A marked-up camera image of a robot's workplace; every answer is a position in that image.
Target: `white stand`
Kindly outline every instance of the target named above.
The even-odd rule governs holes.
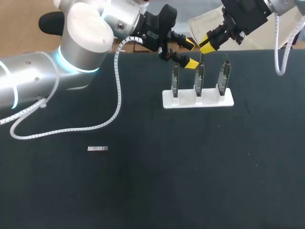
[[[226,89],[225,95],[220,96],[218,85],[215,88],[202,89],[202,96],[197,97],[194,89],[178,90],[178,98],[173,97],[173,91],[163,91],[163,107],[165,109],[222,107],[233,106],[231,90]]]

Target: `black table surface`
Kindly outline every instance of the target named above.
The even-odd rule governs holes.
[[[224,55],[205,56],[205,87]],[[122,54],[122,110],[108,127],[18,141],[0,126],[0,228],[304,228],[305,51],[282,77],[273,51],[228,56],[234,107],[165,110],[171,63]],[[192,88],[194,71],[180,76]],[[88,88],[56,93],[17,133],[100,124],[116,105],[109,55]]]

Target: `screw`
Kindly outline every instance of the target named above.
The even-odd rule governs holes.
[[[122,23],[120,23],[120,24],[118,24],[118,29],[123,30],[123,29],[125,29],[125,26]]]

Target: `wooden floor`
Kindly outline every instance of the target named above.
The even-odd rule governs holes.
[[[59,46],[59,36],[38,27],[41,15],[56,11],[52,0],[0,0],[0,6],[0,58]]]

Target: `white cable sleeve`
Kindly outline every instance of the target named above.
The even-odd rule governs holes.
[[[37,134],[37,135],[29,135],[29,136],[18,136],[14,133],[16,127],[25,119],[27,118],[29,115],[31,115],[32,113],[34,113],[39,106],[44,102],[44,99],[38,101],[36,104],[34,104],[33,106],[29,107],[26,109],[25,113],[20,114],[19,116],[11,116],[8,119],[12,119],[12,117],[14,117],[15,120],[17,118],[19,118],[11,127],[10,129],[10,134],[12,137],[19,139],[19,140],[28,140],[28,139],[34,139],[34,138],[39,138],[39,137],[44,137],[44,136],[48,136],[48,135],[54,135],[54,134],[59,134],[59,133],[66,133],[66,132],[74,132],[74,131],[89,131],[89,130],[95,130],[95,129],[100,129],[102,127],[105,127],[107,125],[109,125],[119,114],[119,111],[121,109],[121,104],[122,104],[122,93],[121,93],[121,83],[120,83],[120,76],[119,76],[119,68],[118,68],[118,59],[119,59],[119,54],[120,51],[122,49],[122,47],[124,46],[125,43],[130,42],[130,41],[136,41],[138,43],[143,43],[142,39],[139,37],[127,37],[125,40],[123,40],[120,44],[119,47],[117,48],[116,52],[115,52],[115,56],[114,56],[114,72],[115,72],[115,78],[116,78],[116,84],[117,84],[117,91],[118,91],[118,105],[117,108],[115,110],[115,113],[113,114],[113,116],[106,122],[104,122],[103,124],[100,125],[96,125],[96,126],[91,126],[91,127],[83,127],[83,128],[67,128],[67,129],[61,129],[61,130],[55,130],[55,131],[49,131],[46,133],[42,133],[42,134]]]
[[[286,49],[285,49],[285,53],[283,56],[283,63],[282,63],[282,69],[280,70],[279,67],[279,61],[278,61],[278,37],[279,37],[279,27],[280,27],[280,22],[279,22],[279,17],[277,14],[275,14],[275,48],[274,48],[274,62],[275,62],[275,71],[278,75],[284,75],[286,72],[286,66],[287,66],[287,61],[288,61],[288,56],[290,53],[290,49],[291,46],[294,42],[295,36],[302,30],[302,28],[305,25],[305,17],[303,17],[299,23],[297,24],[297,26],[295,27],[295,29],[292,31],[292,33],[290,34],[288,43],[286,45]]]

